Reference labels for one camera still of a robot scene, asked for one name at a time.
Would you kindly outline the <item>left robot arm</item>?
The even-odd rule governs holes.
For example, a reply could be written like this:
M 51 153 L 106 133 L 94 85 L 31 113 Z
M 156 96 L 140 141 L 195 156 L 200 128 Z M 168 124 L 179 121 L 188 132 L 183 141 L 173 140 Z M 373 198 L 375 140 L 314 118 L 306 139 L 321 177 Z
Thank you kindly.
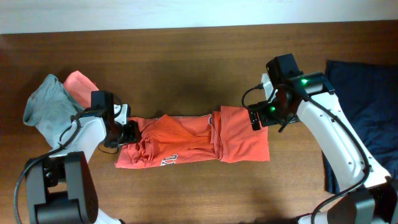
M 99 208 L 88 167 L 100 144 L 119 149 L 141 140 L 138 123 L 128 119 L 131 107 L 115 100 L 92 91 L 91 105 L 70 117 L 58 146 L 26 163 L 18 182 L 26 186 L 31 223 L 123 223 Z

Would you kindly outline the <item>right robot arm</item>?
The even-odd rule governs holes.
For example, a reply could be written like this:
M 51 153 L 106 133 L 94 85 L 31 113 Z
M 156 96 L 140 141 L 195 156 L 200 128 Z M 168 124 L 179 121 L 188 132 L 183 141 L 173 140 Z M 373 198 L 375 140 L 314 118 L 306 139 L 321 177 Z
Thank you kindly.
M 320 145 L 340 192 L 291 223 L 397 223 L 397 181 L 368 151 L 341 109 L 322 72 L 305 74 L 292 54 L 266 65 L 261 83 L 266 100 L 246 107 L 255 131 L 302 122 Z

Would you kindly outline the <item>orange-red t-shirt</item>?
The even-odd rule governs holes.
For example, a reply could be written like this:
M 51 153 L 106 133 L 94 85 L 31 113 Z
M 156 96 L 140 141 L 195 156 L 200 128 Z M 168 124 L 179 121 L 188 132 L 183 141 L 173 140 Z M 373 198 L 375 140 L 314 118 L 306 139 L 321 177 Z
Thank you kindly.
M 204 116 L 133 117 L 142 139 L 123 146 L 115 167 L 144 169 L 219 160 L 269 161 L 268 129 L 252 129 L 243 107 L 222 106 Z

